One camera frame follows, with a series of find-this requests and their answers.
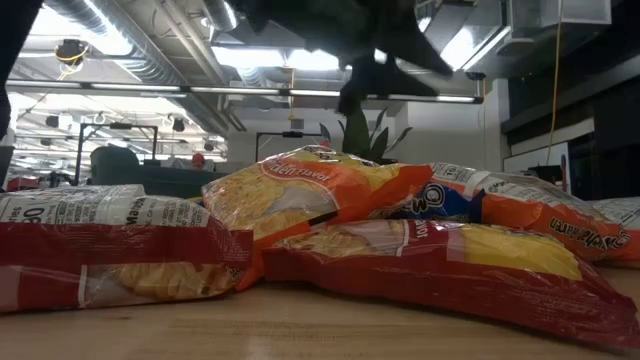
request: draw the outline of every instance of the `lamp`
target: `lamp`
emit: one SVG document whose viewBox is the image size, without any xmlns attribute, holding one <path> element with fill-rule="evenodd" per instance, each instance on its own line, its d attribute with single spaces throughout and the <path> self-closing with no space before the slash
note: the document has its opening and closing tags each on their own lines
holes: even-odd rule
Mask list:
<svg viewBox="0 0 640 360">
<path fill-rule="evenodd" d="M 173 126 L 171 128 L 175 132 L 183 132 L 184 131 L 184 119 L 182 119 L 182 118 L 173 119 Z"/>
<path fill-rule="evenodd" d="M 44 123 L 48 127 L 57 128 L 58 126 L 60 126 L 60 118 L 56 115 L 50 115 L 47 116 L 47 118 L 44 120 Z"/>
</svg>

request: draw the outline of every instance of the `potted plant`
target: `potted plant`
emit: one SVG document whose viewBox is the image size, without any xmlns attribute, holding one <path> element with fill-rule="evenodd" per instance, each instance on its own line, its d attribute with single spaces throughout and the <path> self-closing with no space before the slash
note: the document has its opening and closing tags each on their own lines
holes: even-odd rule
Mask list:
<svg viewBox="0 0 640 360">
<path fill-rule="evenodd" d="M 375 139 L 375 133 L 382 124 L 384 114 L 387 112 L 385 108 L 378 114 L 376 125 L 374 129 L 369 133 L 369 126 L 367 125 L 367 118 L 364 116 L 364 112 L 361 107 L 358 107 L 351 115 L 347 117 L 347 124 L 338 120 L 344 139 L 342 140 L 342 152 L 349 153 L 361 157 L 366 160 L 376 162 L 384 165 L 388 163 L 397 162 L 391 159 L 383 159 L 385 153 L 393 150 L 404 140 L 409 131 L 413 129 L 408 127 L 402 131 L 391 144 L 389 144 L 389 128 L 385 127 Z M 320 133 L 329 143 L 331 142 L 331 135 L 329 130 L 324 124 L 320 124 Z"/>
</svg>

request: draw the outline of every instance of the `orange chip bag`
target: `orange chip bag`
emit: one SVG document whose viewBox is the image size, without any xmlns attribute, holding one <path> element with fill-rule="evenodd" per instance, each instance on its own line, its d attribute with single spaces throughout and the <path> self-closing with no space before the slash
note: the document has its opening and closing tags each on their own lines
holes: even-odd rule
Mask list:
<svg viewBox="0 0 640 360">
<path fill-rule="evenodd" d="M 212 215 L 229 229 L 254 231 L 254 268 L 242 290 L 262 276 L 260 249 L 308 231 L 310 223 L 382 217 L 410 200 L 431 177 L 428 166 L 379 166 L 322 146 L 272 156 L 203 189 Z"/>
<path fill-rule="evenodd" d="M 591 205 L 534 177 L 434 163 L 433 178 L 394 218 L 454 219 L 549 234 L 587 261 L 627 256 L 629 235 Z"/>
<path fill-rule="evenodd" d="M 640 268 L 640 197 L 599 200 L 590 204 L 607 219 L 620 224 L 631 239 L 624 253 L 610 263 Z"/>
</svg>

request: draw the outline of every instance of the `green leaf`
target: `green leaf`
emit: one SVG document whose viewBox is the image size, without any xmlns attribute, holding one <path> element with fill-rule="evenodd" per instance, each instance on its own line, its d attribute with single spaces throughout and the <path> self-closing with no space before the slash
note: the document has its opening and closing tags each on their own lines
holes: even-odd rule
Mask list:
<svg viewBox="0 0 640 360">
<path fill-rule="evenodd" d="M 376 127 L 373 128 L 373 132 L 371 133 L 371 137 L 369 138 L 369 143 L 371 143 L 373 141 L 373 135 L 375 135 L 376 131 L 378 131 L 378 129 L 380 128 L 380 125 L 382 124 L 382 119 L 384 119 L 384 113 L 387 112 L 388 108 L 384 108 L 384 110 L 380 111 L 380 114 L 378 114 L 378 119 L 376 120 Z"/>
<path fill-rule="evenodd" d="M 408 127 L 408 128 L 406 128 L 406 129 L 402 130 L 402 133 L 400 134 L 400 136 L 398 136 L 398 138 L 397 138 L 397 139 L 395 139 L 395 140 L 391 143 L 391 145 L 389 145 L 389 146 L 387 147 L 387 150 L 386 150 L 385 152 L 387 152 L 387 151 L 391 151 L 391 150 L 395 149 L 395 148 L 396 148 L 396 146 L 400 145 L 400 142 L 402 142 L 402 140 L 404 140 L 404 138 L 405 138 L 405 137 L 407 137 L 407 134 L 409 133 L 409 131 L 411 131 L 411 129 L 413 129 L 413 128 L 412 128 L 412 127 Z"/>
<path fill-rule="evenodd" d="M 327 129 L 326 126 L 324 126 L 324 124 L 320 124 L 320 134 L 322 134 L 322 137 L 327 140 L 328 142 L 331 142 L 331 134 L 329 133 L 329 129 Z"/>
<path fill-rule="evenodd" d="M 361 157 L 369 153 L 369 128 L 360 107 L 347 117 L 342 151 Z"/>
<path fill-rule="evenodd" d="M 338 120 L 338 124 L 340 124 L 340 128 L 342 129 L 342 135 L 344 136 L 344 124 L 340 120 Z"/>
<path fill-rule="evenodd" d="M 380 135 L 376 138 L 376 141 L 371 147 L 371 151 L 367 154 L 367 160 L 380 162 L 384 152 L 387 150 L 387 142 L 389 141 L 389 128 L 384 128 Z"/>
</svg>

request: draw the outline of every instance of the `air vent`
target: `air vent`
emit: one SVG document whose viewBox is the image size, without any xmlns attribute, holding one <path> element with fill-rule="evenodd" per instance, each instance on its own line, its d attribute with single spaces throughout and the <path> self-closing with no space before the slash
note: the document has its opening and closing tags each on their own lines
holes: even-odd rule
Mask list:
<svg viewBox="0 0 640 360">
<path fill-rule="evenodd" d="M 304 130 L 304 119 L 291 120 L 291 130 Z"/>
</svg>

